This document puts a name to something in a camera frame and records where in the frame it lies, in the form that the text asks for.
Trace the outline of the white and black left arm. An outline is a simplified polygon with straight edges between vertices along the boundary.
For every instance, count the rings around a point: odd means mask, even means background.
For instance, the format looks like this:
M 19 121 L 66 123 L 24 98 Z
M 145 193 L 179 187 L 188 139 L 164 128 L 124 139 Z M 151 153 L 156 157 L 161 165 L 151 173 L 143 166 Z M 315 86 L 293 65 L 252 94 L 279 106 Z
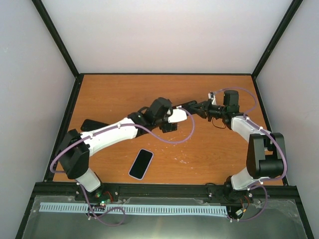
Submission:
M 78 132 L 73 129 L 63 138 L 54 162 L 62 166 L 61 173 L 84 187 L 92 200 L 103 197 L 102 182 L 89 167 L 89 159 L 106 147 L 124 140 L 151 133 L 155 128 L 162 132 L 174 131 L 179 122 L 186 120 L 188 112 L 181 106 L 174 107 L 170 100 L 157 98 L 149 107 L 143 107 L 125 118 L 92 131 Z

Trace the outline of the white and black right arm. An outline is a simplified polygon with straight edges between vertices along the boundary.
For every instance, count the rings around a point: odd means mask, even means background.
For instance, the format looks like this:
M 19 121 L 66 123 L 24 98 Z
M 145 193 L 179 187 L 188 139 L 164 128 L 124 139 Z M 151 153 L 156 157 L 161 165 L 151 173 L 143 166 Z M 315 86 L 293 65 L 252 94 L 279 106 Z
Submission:
M 239 199 L 246 191 L 266 181 L 285 177 L 288 166 L 284 136 L 263 129 L 247 113 L 241 112 L 238 91 L 225 89 L 222 105 L 217 104 L 216 93 L 211 92 L 207 101 L 191 101 L 182 107 L 190 114 L 197 114 L 208 121 L 221 119 L 228 129 L 248 142 L 245 168 L 229 176 L 224 183 L 223 195 L 227 201 Z

